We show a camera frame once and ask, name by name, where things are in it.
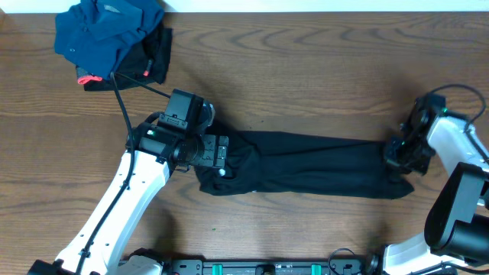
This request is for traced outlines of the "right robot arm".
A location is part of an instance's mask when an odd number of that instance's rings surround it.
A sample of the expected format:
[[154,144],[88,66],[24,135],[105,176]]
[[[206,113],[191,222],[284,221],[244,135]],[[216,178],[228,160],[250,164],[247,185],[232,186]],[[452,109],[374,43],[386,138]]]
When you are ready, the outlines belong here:
[[474,125],[447,110],[422,140],[439,156],[449,178],[426,218],[423,232],[385,247],[379,274],[488,272],[488,151]]

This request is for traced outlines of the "black t-shirt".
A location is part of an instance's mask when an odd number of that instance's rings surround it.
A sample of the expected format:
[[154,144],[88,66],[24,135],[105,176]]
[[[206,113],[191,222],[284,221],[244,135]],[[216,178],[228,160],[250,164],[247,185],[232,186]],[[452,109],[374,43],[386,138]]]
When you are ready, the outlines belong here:
[[238,131],[220,121],[207,131],[229,139],[223,170],[195,169],[200,190],[214,196],[294,192],[399,199],[414,190],[385,164],[382,141]]

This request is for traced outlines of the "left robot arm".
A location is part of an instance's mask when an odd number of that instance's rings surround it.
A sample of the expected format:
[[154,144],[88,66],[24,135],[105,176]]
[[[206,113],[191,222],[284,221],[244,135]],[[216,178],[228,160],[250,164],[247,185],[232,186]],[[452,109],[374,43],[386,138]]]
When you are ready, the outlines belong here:
[[149,251],[126,261],[121,257],[149,203],[175,170],[224,167],[228,137],[205,130],[185,131],[163,122],[136,127],[113,181],[78,235],[54,262],[36,260],[28,275],[163,274],[164,260]]

